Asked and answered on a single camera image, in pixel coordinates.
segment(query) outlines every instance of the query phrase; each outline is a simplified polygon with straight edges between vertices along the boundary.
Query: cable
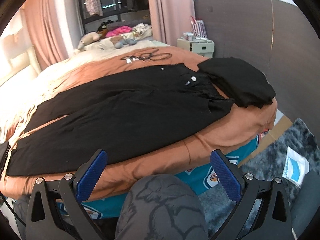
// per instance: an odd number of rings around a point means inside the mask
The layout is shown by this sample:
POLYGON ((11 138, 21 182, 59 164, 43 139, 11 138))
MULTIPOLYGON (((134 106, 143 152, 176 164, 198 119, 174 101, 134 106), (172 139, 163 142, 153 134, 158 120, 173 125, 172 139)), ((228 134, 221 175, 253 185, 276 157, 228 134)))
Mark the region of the cable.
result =
POLYGON ((152 52, 145 52, 145 53, 141 53, 144 52, 146 50, 150 50, 149 48, 145 49, 145 50, 140 50, 140 55, 139 56, 135 56, 135 54, 131 55, 131 56, 126 56, 121 58, 121 60, 127 60, 127 59, 139 59, 139 60, 152 60, 152 61, 157 61, 157 60, 166 60, 172 57, 171 53, 158 53, 155 54, 156 52, 159 51, 159 49, 154 49, 152 52))
POLYGON ((7 202, 7 200, 5 199, 4 195, 1 193, 0 191, 0 196, 3 199, 3 202, 7 205, 7 207, 10 209, 10 211, 12 212, 12 214, 14 214, 14 216, 20 221, 20 223, 24 226, 26 226, 25 222, 22 221, 22 219, 16 214, 16 212, 13 210, 13 208, 9 205, 9 203, 7 202))

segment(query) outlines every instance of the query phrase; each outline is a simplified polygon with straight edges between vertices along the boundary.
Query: cardboard box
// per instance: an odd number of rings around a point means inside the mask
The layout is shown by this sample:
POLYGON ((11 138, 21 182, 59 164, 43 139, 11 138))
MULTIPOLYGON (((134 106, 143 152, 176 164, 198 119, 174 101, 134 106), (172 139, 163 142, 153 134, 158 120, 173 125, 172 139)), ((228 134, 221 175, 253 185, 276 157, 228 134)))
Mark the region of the cardboard box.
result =
POLYGON ((271 143, 279 139, 279 137, 292 126, 292 122, 285 115, 279 120, 274 128, 268 132, 268 134, 261 140, 259 146, 254 150, 247 158, 241 161, 238 166, 245 164, 248 160, 253 159, 260 152, 265 150, 271 143))

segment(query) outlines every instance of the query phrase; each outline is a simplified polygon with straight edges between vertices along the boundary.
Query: shopping bag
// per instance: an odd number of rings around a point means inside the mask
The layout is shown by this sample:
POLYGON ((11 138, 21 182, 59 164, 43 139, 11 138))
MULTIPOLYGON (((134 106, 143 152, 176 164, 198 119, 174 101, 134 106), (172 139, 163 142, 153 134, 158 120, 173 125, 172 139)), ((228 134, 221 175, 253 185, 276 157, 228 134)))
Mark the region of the shopping bag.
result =
POLYGON ((203 20, 195 20, 191 16, 191 25, 192 25, 192 33, 194 34, 195 38, 207 39, 207 33, 205 31, 203 20))

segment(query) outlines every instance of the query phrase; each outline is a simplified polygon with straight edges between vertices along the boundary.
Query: stuffed animal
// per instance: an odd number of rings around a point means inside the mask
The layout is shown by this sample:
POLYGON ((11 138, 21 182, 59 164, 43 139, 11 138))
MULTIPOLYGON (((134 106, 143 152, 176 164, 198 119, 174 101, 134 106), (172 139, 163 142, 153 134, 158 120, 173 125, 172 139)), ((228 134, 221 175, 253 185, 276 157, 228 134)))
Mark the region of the stuffed animal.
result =
POLYGON ((110 41, 113 43, 113 45, 116 45, 118 42, 122 41, 123 39, 124 39, 123 36, 117 35, 117 36, 110 38, 110 41))
POLYGON ((129 44, 129 46, 137 44, 136 40, 133 39, 124 39, 115 44, 116 49, 121 49, 124 45, 129 44))
POLYGON ((103 40, 106 38, 106 35, 108 33, 108 28, 107 28, 107 22, 101 23, 101 25, 98 28, 97 33, 101 35, 100 39, 103 40))
POLYGON ((148 30, 149 28, 150 27, 148 24, 140 23, 132 28, 132 32, 135 37, 138 37, 138 36, 142 36, 146 32, 146 30, 148 30))
POLYGON ((100 40, 100 35, 98 33, 92 32, 83 36, 79 42, 78 50, 82 50, 84 46, 87 46, 95 41, 100 40))

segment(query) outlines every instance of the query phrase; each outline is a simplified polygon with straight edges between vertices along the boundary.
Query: leg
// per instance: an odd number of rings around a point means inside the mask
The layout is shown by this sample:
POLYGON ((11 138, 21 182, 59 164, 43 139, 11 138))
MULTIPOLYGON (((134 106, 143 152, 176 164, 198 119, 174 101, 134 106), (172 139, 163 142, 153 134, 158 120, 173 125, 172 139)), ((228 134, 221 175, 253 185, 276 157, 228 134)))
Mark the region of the leg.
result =
POLYGON ((177 177, 155 175, 136 182, 124 201, 116 240, 207 240, 198 197, 177 177))

